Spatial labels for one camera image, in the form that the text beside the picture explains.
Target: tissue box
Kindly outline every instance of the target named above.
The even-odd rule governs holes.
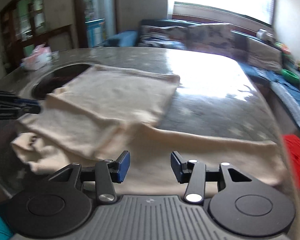
[[[50,47],[44,47],[43,44],[35,47],[29,57],[22,59],[24,68],[26,70],[38,70],[49,61],[50,54]]]

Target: sofa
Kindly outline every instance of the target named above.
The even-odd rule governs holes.
[[[285,59],[277,47],[264,44],[262,40],[256,37],[233,30],[231,30],[231,45],[228,46],[228,48],[224,46],[222,49],[219,49],[221,44],[224,45],[224,42],[221,41],[225,41],[221,39],[221,41],[216,42],[219,44],[211,43],[215,47],[203,46],[204,51],[202,51],[200,50],[200,40],[198,40],[198,36],[191,36],[191,32],[195,29],[205,28],[199,25],[202,26],[200,23],[190,21],[144,19],[140,21],[138,30],[129,30],[114,35],[104,42],[104,46],[153,47],[157,46],[156,44],[158,43],[158,46],[163,48],[194,50],[232,57],[239,63],[245,74],[255,83],[265,97],[277,119],[282,133],[293,133],[300,137],[300,90],[297,86],[290,84],[280,75],[281,68],[295,72],[293,64]],[[163,29],[169,29],[170,26],[184,27],[180,29],[182,31],[186,30],[186,36],[183,38],[184,40],[180,38],[177,43],[175,41],[169,42],[165,37],[162,38],[161,33],[152,35],[153,32],[156,32],[153,28],[151,29],[153,26],[163,27]],[[146,35],[145,33],[148,32],[148,30],[151,32],[150,35]],[[191,40],[191,38],[195,38],[195,46],[191,46],[191,44],[187,42]],[[264,51],[264,55],[255,55],[255,53],[258,54],[260,50]]]

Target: white cloth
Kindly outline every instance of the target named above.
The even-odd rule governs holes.
[[[279,184],[286,174],[280,151],[272,141],[246,141],[232,138],[199,136],[175,131],[159,130],[149,124],[130,126],[130,141],[117,152],[104,153],[100,159],[116,159],[124,150],[131,154],[130,168],[122,184],[115,189],[122,194],[179,194],[186,185],[178,184],[170,167],[170,153],[178,151],[186,160],[197,159],[208,167],[229,162],[261,181]],[[73,163],[93,166],[88,160],[64,149],[47,139],[38,138],[30,146],[34,133],[23,133],[12,143],[19,158],[29,163],[35,173],[52,173]],[[215,186],[208,185],[206,193],[216,193]]]
[[[51,173],[69,163],[93,166],[98,160],[131,153],[127,178],[117,189],[130,194],[182,194],[170,167],[170,153],[208,166],[230,162],[276,185],[285,166],[278,146],[198,136],[153,128],[178,86],[179,76],[96,65],[49,94],[42,113],[20,122],[32,133],[12,142],[35,173]],[[38,139],[31,145],[31,137]]]
[[[130,123],[157,123],[179,80],[177,75],[95,65],[48,94],[39,115],[19,121],[61,149],[100,160],[122,148]]]

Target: patterned cushion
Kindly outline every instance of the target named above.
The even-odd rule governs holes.
[[[232,58],[237,61],[247,62],[248,37],[238,32],[231,32],[231,33],[233,36]]]
[[[165,35],[151,34],[141,36],[138,47],[154,47],[166,49],[182,49],[186,50],[186,46],[180,41],[171,41]]]
[[[248,38],[248,64],[279,72],[282,69],[281,51],[261,41]]]
[[[232,56],[231,24],[213,23],[189,26],[188,46],[192,51]]]
[[[142,36],[150,36],[153,34],[160,34],[165,36],[170,41],[180,41],[186,43],[187,39],[187,28],[181,26],[168,26],[168,27],[157,27],[157,26],[142,26]]]

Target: table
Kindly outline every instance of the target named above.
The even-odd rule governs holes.
[[[157,126],[159,129],[253,141],[271,140],[281,148],[286,163],[281,134],[270,108],[237,62],[223,56],[138,47],[65,50],[59,52],[57,60],[35,72],[16,69],[0,81],[0,89],[29,97],[33,85],[46,73],[76,62],[178,74],[181,86]],[[17,135],[15,124],[15,121],[0,121],[0,184],[10,195],[40,177],[21,163],[8,143]],[[291,178],[278,189],[296,201]],[[291,230],[290,233],[294,236],[295,232]]]

